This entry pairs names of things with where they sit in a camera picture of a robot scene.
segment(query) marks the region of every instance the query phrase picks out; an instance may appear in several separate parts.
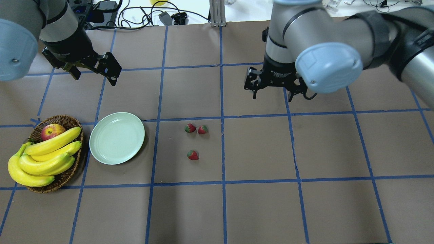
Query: banana stem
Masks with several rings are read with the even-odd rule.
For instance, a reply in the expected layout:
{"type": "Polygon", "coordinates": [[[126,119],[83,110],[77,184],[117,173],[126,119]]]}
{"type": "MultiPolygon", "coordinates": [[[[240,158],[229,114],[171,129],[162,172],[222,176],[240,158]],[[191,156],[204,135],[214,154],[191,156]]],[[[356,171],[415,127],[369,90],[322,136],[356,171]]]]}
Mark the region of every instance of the banana stem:
{"type": "Polygon", "coordinates": [[[15,155],[21,157],[23,155],[23,152],[26,149],[26,147],[31,145],[31,144],[32,144],[31,142],[24,143],[15,155]]]}

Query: blue tape grid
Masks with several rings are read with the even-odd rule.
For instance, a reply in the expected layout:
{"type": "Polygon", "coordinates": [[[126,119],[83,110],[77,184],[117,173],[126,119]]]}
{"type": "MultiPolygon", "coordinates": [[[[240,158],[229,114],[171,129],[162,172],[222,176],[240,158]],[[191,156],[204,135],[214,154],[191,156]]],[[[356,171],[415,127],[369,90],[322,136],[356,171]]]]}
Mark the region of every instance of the blue tape grid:
{"type": "MultiPolygon", "coordinates": [[[[356,111],[354,108],[354,103],[351,97],[351,92],[349,88],[347,89],[347,94],[350,100],[352,111],[340,111],[340,112],[309,112],[309,113],[291,113],[289,104],[286,101],[286,114],[266,114],[266,115],[242,115],[242,116],[233,116],[233,115],[224,115],[224,83],[223,83],[223,67],[226,66],[253,66],[253,65],[262,65],[262,63],[229,63],[224,64],[223,63],[223,38],[222,38],[222,27],[220,27],[220,33],[219,33],[219,39],[220,39],[220,63],[215,65],[198,65],[198,66],[173,66],[173,67],[165,67],[165,57],[166,57],[166,46],[167,46],[167,37],[168,37],[168,27],[166,27],[165,30],[165,37],[164,37],[164,50],[163,50],[163,61],[161,67],[153,67],[153,68],[139,68],[139,69],[124,69],[123,72],[129,72],[129,71],[137,71],[137,70],[161,70],[161,81],[160,81],[160,97],[158,102],[158,117],[157,119],[150,119],[150,120],[144,120],[143,122],[156,122],[156,136],[155,136],[155,144],[154,144],[154,157],[152,162],[152,175],[151,175],[151,183],[150,184],[122,184],[122,185],[85,185],[85,178],[87,173],[87,167],[89,163],[90,158],[90,151],[88,152],[88,157],[85,165],[85,169],[83,172],[83,178],[81,185],[77,186],[65,186],[63,189],[80,189],[79,198],[77,201],[77,207],[76,212],[74,216],[74,222],[71,229],[71,235],[69,243],[72,244],[74,233],[75,233],[75,227],[79,215],[80,210],[80,203],[82,198],[82,193],[84,189],[92,189],[92,188],[131,188],[131,187],[149,187],[150,193],[149,193],[149,203],[148,203],[148,219],[147,219],[147,225],[145,230],[145,243],[149,243],[149,230],[150,230],[150,224],[151,224],[151,211],[152,211],[152,198],[153,198],[153,191],[154,187],[167,187],[167,186],[181,186],[181,185],[222,185],[222,197],[223,197],[223,229],[224,229],[224,243],[227,244],[227,216],[226,216],[226,185],[227,184],[265,184],[265,183],[297,183],[298,184],[298,190],[299,190],[299,199],[300,199],[300,207],[302,212],[302,220],[303,220],[303,227],[305,232],[305,238],[306,243],[309,243],[309,232],[308,232],[308,223],[306,221],[306,213],[304,208],[304,200],[303,200],[303,193],[302,193],[302,182],[326,182],[326,181],[362,181],[362,180],[370,180],[373,185],[373,189],[375,192],[375,196],[377,199],[377,204],[380,210],[380,215],[383,221],[384,229],[386,232],[386,236],[388,239],[388,242],[391,243],[392,239],[388,230],[387,221],[382,209],[380,196],[377,190],[376,186],[376,180],[385,180],[385,179],[413,179],[413,178],[434,178],[434,175],[392,175],[392,176],[374,176],[371,168],[371,164],[369,161],[368,152],[366,150],[365,142],[363,139],[362,130],[360,128],[360,124],[358,122],[358,114],[366,114],[366,113],[390,113],[390,112],[420,112],[422,119],[426,125],[427,132],[434,144],[434,137],[432,130],[425,118],[424,112],[425,111],[431,111],[431,109],[422,108],[416,95],[414,92],[412,92],[412,95],[414,97],[414,100],[418,106],[417,109],[397,109],[397,110],[370,110],[370,111],[356,111]],[[161,119],[161,101],[162,101],[162,94],[163,94],[163,80],[164,80],[164,70],[165,69],[189,69],[189,68],[206,68],[206,67],[220,67],[220,103],[221,103],[221,115],[220,116],[214,116],[214,117],[193,117],[193,118],[174,118],[174,119],[161,119]],[[294,135],[293,135],[293,129],[292,129],[292,117],[294,116],[308,116],[308,115],[337,115],[337,114],[352,114],[355,118],[355,122],[357,125],[357,129],[359,132],[360,140],[362,143],[363,151],[365,154],[365,159],[367,162],[367,166],[369,169],[370,176],[369,177],[349,177],[349,178],[301,178],[300,173],[297,167],[297,160],[294,150],[294,135]],[[225,119],[238,119],[238,118],[261,118],[261,117],[288,117],[288,124],[289,124],[289,132],[291,135],[291,147],[293,151],[293,158],[294,158],[294,166],[296,170],[296,178],[295,179],[269,179],[269,180],[238,180],[238,181],[227,181],[226,180],[226,171],[225,171],[225,145],[224,145],[224,120],[225,119]],[[155,164],[156,164],[156,157],[157,157],[157,145],[158,145],[158,134],[159,134],[159,124],[160,122],[165,121],[184,121],[184,120],[205,120],[205,119],[220,119],[221,120],[221,132],[222,132],[222,180],[221,181],[194,181],[194,182],[173,182],[173,183],[155,183],[155,164]]],[[[116,37],[116,31],[113,33],[112,38],[112,45],[110,48],[110,51],[112,52],[113,46],[115,43],[115,37],[116,37]]],[[[41,114],[41,111],[43,109],[43,104],[45,102],[46,95],[49,90],[49,86],[51,84],[51,80],[53,76],[56,75],[64,75],[68,74],[65,72],[62,73],[54,73],[54,69],[51,71],[51,73],[42,73],[42,74],[29,74],[27,76],[49,76],[49,80],[39,107],[39,111],[37,113],[37,116],[39,117],[41,114]]],[[[85,122],[83,125],[96,125],[98,122],[98,116],[99,116],[99,110],[101,107],[102,97],[104,93],[104,87],[106,83],[106,78],[103,80],[100,98],[98,102],[98,108],[95,115],[95,120],[93,122],[85,122]]],[[[284,97],[285,100],[287,100],[287,95],[284,90],[284,97]]],[[[31,119],[32,122],[34,122],[36,125],[40,122],[40,119],[31,119]]],[[[16,127],[34,127],[35,124],[23,124],[23,125],[0,125],[0,128],[16,128],[16,127]]],[[[9,202],[5,211],[5,215],[2,219],[1,226],[0,226],[0,235],[3,231],[7,215],[10,209],[10,206],[12,204],[12,200],[14,197],[14,194],[16,191],[19,190],[26,190],[26,187],[18,187],[17,184],[15,184],[13,187],[0,187],[0,191],[11,191],[11,195],[9,198],[9,202]]]]}

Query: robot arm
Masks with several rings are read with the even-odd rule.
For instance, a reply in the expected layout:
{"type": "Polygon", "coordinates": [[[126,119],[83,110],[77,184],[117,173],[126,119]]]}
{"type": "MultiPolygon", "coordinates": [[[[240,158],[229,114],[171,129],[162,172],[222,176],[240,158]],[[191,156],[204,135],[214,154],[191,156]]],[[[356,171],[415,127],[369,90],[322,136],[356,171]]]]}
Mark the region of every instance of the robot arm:
{"type": "Polygon", "coordinates": [[[70,4],[66,0],[0,0],[0,80],[27,74],[40,39],[53,67],[75,79],[81,75],[77,67],[87,68],[114,86],[121,66],[113,54],[97,54],[83,29],[92,6],[91,0],[70,4]]]}
{"type": "Polygon", "coordinates": [[[250,67],[244,84],[253,99],[267,86],[285,87],[289,101],[299,93],[312,99],[308,89],[334,92],[385,63],[434,108],[434,6],[370,11],[335,23],[321,0],[274,0],[263,40],[263,68],[250,67]]]}

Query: light blue joint cap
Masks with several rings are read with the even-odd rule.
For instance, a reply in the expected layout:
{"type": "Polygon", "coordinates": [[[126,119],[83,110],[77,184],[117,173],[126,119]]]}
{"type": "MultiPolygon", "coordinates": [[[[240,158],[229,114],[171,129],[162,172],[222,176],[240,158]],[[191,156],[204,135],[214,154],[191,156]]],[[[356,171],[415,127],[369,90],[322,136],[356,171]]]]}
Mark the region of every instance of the light blue joint cap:
{"type": "Polygon", "coordinates": [[[308,4],[315,4],[315,3],[321,3],[321,0],[274,0],[275,3],[282,4],[282,5],[308,5],[308,4]]]}
{"type": "Polygon", "coordinates": [[[321,43],[304,50],[296,59],[297,72],[309,89],[331,93],[353,83],[362,73],[360,54],[344,43],[321,43]]]}
{"type": "Polygon", "coordinates": [[[38,42],[21,25],[0,19],[0,81],[22,78],[38,52],[38,42]]]}

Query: banana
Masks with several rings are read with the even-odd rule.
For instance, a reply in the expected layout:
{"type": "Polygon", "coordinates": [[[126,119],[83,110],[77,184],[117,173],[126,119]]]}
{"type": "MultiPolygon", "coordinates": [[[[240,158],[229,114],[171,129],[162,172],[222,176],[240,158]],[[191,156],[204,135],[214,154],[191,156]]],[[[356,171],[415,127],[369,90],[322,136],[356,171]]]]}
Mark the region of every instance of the banana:
{"type": "Polygon", "coordinates": [[[48,172],[57,170],[68,160],[69,154],[64,152],[50,160],[37,162],[30,155],[23,154],[18,163],[22,170],[32,175],[46,175],[48,172]]]}
{"type": "Polygon", "coordinates": [[[71,142],[71,143],[69,143],[68,145],[66,145],[64,147],[55,150],[54,152],[50,152],[50,153],[47,153],[47,154],[44,154],[44,155],[40,155],[40,156],[35,156],[34,155],[34,156],[32,156],[32,158],[35,161],[43,162],[43,161],[50,160],[50,159],[52,159],[52,158],[56,157],[57,155],[60,155],[60,154],[62,154],[64,152],[67,152],[69,156],[72,156],[76,152],[78,152],[78,150],[81,147],[81,144],[82,143],[80,141],[71,142]]]}
{"type": "Polygon", "coordinates": [[[21,146],[20,150],[10,157],[9,162],[7,164],[7,170],[9,171],[10,176],[17,183],[31,186],[31,187],[40,187],[51,184],[54,181],[54,176],[36,176],[27,174],[23,171],[18,165],[18,161],[23,154],[24,150],[27,146],[31,145],[31,142],[25,143],[21,146]]]}
{"type": "Polygon", "coordinates": [[[80,134],[80,132],[80,127],[71,128],[56,137],[27,146],[24,152],[31,156],[40,156],[53,152],[70,143],[80,134]]]}
{"type": "Polygon", "coordinates": [[[57,170],[54,170],[54,171],[46,173],[46,175],[58,175],[60,173],[63,173],[64,171],[66,171],[67,169],[69,169],[74,164],[75,160],[76,159],[74,157],[69,157],[68,161],[66,161],[66,163],[64,165],[62,165],[57,170]]]}

